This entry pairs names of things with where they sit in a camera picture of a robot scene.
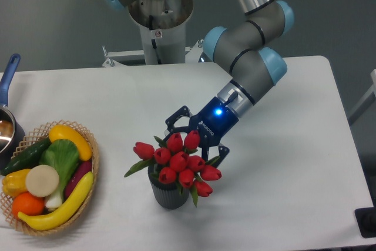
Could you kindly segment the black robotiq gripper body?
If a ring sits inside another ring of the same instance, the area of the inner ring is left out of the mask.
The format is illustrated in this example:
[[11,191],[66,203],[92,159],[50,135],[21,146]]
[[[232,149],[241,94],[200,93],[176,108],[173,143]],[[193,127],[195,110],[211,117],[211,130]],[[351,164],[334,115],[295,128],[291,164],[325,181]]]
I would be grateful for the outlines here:
[[254,106],[254,99],[240,86],[225,86],[202,110],[189,119],[189,131],[197,130],[199,146],[217,146],[222,137]]

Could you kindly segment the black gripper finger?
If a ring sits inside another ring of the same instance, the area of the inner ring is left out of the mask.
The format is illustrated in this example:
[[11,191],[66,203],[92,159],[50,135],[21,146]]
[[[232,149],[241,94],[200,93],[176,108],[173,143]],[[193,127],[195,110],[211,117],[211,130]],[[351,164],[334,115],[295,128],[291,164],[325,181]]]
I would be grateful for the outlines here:
[[217,146],[203,145],[201,147],[201,157],[205,161],[205,165],[214,168],[218,168],[229,153],[230,149],[221,143]]
[[[174,133],[189,133],[193,128],[189,125],[190,118],[192,116],[192,113],[190,109],[183,105],[181,108],[179,108],[175,113],[173,113],[171,116],[169,116],[165,120],[165,124],[167,126],[167,129],[165,130],[165,137],[163,140],[165,142],[168,141],[168,139],[174,134]],[[176,126],[176,123],[181,118],[188,118],[188,121],[183,126]]]

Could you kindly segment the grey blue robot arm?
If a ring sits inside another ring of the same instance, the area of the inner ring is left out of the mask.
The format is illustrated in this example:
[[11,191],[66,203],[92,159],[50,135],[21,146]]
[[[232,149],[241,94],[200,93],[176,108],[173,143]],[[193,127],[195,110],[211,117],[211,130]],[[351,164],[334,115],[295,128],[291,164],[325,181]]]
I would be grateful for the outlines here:
[[[148,65],[183,63],[186,60],[186,23],[193,0],[106,0],[114,9],[127,8],[138,25]],[[166,120],[167,138],[197,130],[204,159],[218,147],[221,158],[229,150],[222,137],[286,74],[284,59],[267,44],[294,24],[286,2],[239,0],[246,21],[234,29],[211,29],[203,53],[231,76],[231,81],[198,114],[182,107]]]

